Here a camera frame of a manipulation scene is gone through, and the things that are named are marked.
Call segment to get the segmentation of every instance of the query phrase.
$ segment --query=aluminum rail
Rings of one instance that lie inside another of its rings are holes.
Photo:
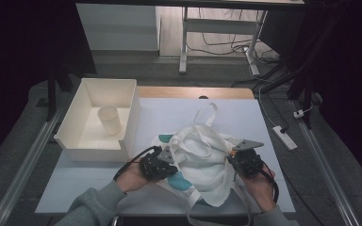
[[[65,97],[61,105],[58,107],[55,115],[53,115],[50,121],[46,121],[43,124],[42,129],[40,130],[37,138],[29,149],[25,160],[23,161],[22,165],[14,176],[13,181],[11,182],[7,192],[5,193],[4,197],[0,202],[0,225],[5,225],[8,221],[11,211],[13,210],[14,205],[22,194],[23,189],[25,188],[25,184],[27,183],[28,178],[31,175],[31,172],[33,171],[35,165],[40,159],[42,150],[45,147],[46,142],[52,134],[52,131],[54,130],[58,120],[65,112],[65,106],[70,102],[70,100],[70,94],[65,94]]]
[[[292,101],[289,101],[291,108],[296,111]],[[328,185],[328,189],[332,196],[334,196],[337,208],[339,209],[340,214],[342,215],[343,220],[346,225],[349,226],[359,226],[360,222],[348,200],[345,192],[337,181],[333,170],[328,163],[326,156],[324,155],[322,148],[317,141],[312,130],[309,130],[302,120],[299,120],[299,126],[304,134],[304,138],[317,162],[317,165],[320,168],[320,172],[324,177],[325,183]]]

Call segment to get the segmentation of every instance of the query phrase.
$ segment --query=gray carpet floor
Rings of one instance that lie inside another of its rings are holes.
[[[97,75],[90,76],[135,78],[140,86],[178,87],[231,87],[236,81],[252,79],[246,60],[190,58],[187,74],[179,75],[176,59],[150,56],[131,58],[132,60],[127,60],[127,56],[121,56],[107,61],[95,59],[98,72]],[[272,66],[260,65],[259,69],[265,73]],[[75,85],[79,83],[79,78],[72,76],[72,79]],[[251,89],[256,83],[257,81],[253,81],[237,87]],[[287,217],[297,219],[301,225],[306,226],[320,225],[315,216],[323,225],[345,225],[299,124],[292,116],[292,109],[286,98],[287,90],[280,87],[271,91],[271,99],[267,95],[261,97],[269,118],[283,126],[288,124],[288,134],[299,146],[297,151],[290,152],[272,132],[269,132],[280,165],[289,180],[288,189],[296,208],[296,213],[287,214]],[[0,201],[46,119],[47,108],[43,104],[46,98],[46,82],[29,91],[29,101],[22,116],[0,147]],[[314,105],[312,109],[312,131],[362,225],[362,168],[321,117],[318,107]],[[265,117],[265,121],[270,131],[273,125],[269,118]],[[61,218],[34,214],[60,152],[60,147],[51,137],[11,212],[7,225],[47,226],[53,225]],[[185,218],[124,218],[123,225],[187,225],[187,221]]]

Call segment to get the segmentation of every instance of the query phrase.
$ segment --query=human hand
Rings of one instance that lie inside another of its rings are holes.
[[[140,165],[132,163],[125,171],[117,178],[116,181],[122,192],[135,191],[149,183],[140,172]]]
[[[272,178],[275,176],[274,171],[268,169],[266,166],[263,170],[267,172]],[[245,184],[249,194],[252,195],[254,200],[257,202],[261,211],[268,212],[275,208],[275,202],[272,199],[272,184],[270,181],[261,173],[258,173],[254,178],[247,178],[243,174],[239,173],[239,177]]]

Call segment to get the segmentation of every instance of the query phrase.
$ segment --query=gray sleeve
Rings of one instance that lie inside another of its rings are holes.
[[[277,205],[273,210],[255,217],[255,226],[299,226],[296,220],[288,220]]]
[[[107,226],[118,214],[117,203],[125,196],[114,181],[101,190],[89,188],[74,200],[69,212],[56,225]]]

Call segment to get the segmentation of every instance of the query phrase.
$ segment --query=white metal desk leg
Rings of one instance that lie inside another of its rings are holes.
[[[250,65],[250,69],[252,72],[252,75],[260,75],[260,72],[258,71],[258,68],[255,64],[255,58],[254,58],[254,50],[255,50],[255,44],[257,42],[258,39],[258,35],[260,34],[261,31],[261,27],[263,25],[264,22],[264,18],[266,17],[267,11],[263,11],[261,13],[261,16],[256,24],[256,28],[255,28],[255,32],[252,36],[252,43],[249,46],[249,48],[245,47],[243,48],[243,50],[245,51],[245,56],[248,59],[249,65]]]
[[[187,31],[188,31],[188,8],[184,9],[184,19],[182,21],[182,44],[180,55],[180,74],[187,73]]]

